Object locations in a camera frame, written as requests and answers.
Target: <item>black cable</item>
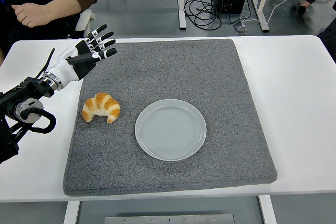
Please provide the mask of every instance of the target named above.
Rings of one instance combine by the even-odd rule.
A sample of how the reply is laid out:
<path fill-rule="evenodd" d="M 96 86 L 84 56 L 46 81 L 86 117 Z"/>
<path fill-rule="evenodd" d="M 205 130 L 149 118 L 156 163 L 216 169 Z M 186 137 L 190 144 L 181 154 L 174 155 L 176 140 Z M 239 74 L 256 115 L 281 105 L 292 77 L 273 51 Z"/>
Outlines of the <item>black cable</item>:
<path fill-rule="evenodd" d="M 30 113 L 35 113 L 35 114 L 44 116 L 45 118 L 49 119 L 49 121 L 50 121 L 49 125 L 47 127 L 45 127 L 44 129 L 37 128 L 37 127 L 32 127 L 32 124 L 31 124 L 31 126 L 29 128 L 30 131 L 47 134 L 55 128 L 56 118 L 53 114 L 50 114 L 49 112 L 47 112 L 43 109 L 40 109 L 40 108 L 28 108 L 27 110 L 24 110 L 23 112 L 21 112 L 20 115 L 23 119 L 26 119 L 26 118 L 28 118 Z"/>
<path fill-rule="evenodd" d="M 194 26 L 199 29 L 206 31 L 213 31 L 220 28 L 222 21 L 219 17 L 220 12 L 223 8 L 223 0 L 220 0 L 222 7 L 218 10 L 217 5 L 214 0 L 186 0 L 183 11 L 186 17 L 193 23 Z M 196 7 L 197 13 L 192 9 L 192 6 L 196 4 L 201 4 L 201 8 Z M 210 14 L 209 18 L 203 18 L 201 15 L 203 13 Z M 206 28 L 206 26 L 211 25 L 215 21 L 219 21 L 219 24 L 215 28 Z"/>
<path fill-rule="evenodd" d="M 49 54 L 49 57 L 48 57 L 48 60 L 46 62 L 46 64 L 44 65 L 44 67 L 41 69 L 41 71 L 38 73 L 38 75 L 35 77 L 36 79 L 44 72 L 47 70 L 48 66 L 49 66 L 49 63 L 50 63 L 50 60 L 51 60 L 51 57 L 53 56 L 55 52 L 55 49 L 53 48 Z"/>

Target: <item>robot finger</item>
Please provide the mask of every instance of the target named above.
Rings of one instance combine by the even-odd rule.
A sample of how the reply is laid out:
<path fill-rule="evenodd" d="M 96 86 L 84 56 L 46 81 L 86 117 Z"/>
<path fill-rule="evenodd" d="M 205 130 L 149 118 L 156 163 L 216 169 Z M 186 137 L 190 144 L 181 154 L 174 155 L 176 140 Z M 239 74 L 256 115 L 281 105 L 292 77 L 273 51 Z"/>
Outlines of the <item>robot finger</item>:
<path fill-rule="evenodd" d="M 84 38 L 85 42 L 86 42 L 86 43 L 90 43 L 95 37 L 98 36 L 98 33 L 100 33 L 101 31 L 105 30 L 106 28 L 107 28 L 107 25 L 104 24 L 104 25 L 98 27 L 96 30 L 90 32 L 90 33 Z"/>
<path fill-rule="evenodd" d="M 93 51 L 96 51 L 96 52 L 100 52 L 102 50 L 104 50 L 105 48 L 107 48 L 108 46 L 111 46 L 113 45 L 114 43 L 116 43 L 116 40 L 113 39 L 113 40 L 110 40 L 104 44 L 99 44 L 98 46 L 96 46 Z"/>
<path fill-rule="evenodd" d="M 100 61 L 100 60 L 108 58 L 112 55 L 115 55 L 116 53 L 117 53 L 117 50 L 115 48 L 111 48 L 111 49 L 101 51 L 101 52 L 94 52 L 92 54 L 92 57 L 93 58 L 98 58 L 99 59 L 98 61 Z"/>
<path fill-rule="evenodd" d="M 98 39 L 93 39 L 90 43 L 88 43 L 88 47 L 91 49 L 95 48 L 98 44 L 102 43 L 105 39 L 111 37 L 114 34 L 114 32 L 109 32 Z"/>

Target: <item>metal plate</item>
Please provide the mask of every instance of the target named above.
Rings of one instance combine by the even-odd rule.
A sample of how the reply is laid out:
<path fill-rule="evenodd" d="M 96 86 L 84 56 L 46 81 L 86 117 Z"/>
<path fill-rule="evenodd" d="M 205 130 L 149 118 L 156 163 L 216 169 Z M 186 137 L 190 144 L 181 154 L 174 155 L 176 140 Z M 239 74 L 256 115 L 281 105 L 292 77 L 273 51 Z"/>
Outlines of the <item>metal plate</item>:
<path fill-rule="evenodd" d="M 232 214 L 105 217 L 104 224 L 234 224 Z"/>

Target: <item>croissant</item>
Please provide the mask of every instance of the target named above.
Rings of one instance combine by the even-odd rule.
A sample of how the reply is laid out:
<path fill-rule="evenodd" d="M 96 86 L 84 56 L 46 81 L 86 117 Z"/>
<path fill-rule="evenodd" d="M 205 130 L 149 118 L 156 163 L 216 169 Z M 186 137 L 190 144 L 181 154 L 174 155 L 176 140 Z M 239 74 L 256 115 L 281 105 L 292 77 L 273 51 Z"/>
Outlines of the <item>croissant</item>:
<path fill-rule="evenodd" d="M 98 93 L 85 101 L 82 117 L 86 122 L 91 122 L 93 116 L 107 116 L 107 122 L 114 122 L 120 113 L 119 102 L 107 93 Z"/>

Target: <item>black shoe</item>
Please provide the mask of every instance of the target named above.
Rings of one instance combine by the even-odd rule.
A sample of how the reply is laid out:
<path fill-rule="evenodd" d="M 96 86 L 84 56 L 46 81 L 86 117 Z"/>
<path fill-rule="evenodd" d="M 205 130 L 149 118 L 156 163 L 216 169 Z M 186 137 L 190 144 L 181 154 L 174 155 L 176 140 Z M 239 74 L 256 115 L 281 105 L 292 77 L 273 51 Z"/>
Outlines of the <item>black shoe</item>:
<path fill-rule="evenodd" d="M 299 6 L 293 5 L 290 7 L 290 10 L 294 13 L 295 17 L 301 22 L 304 22 L 303 15 L 306 12 L 306 9 L 307 8 L 305 8 L 302 5 Z"/>

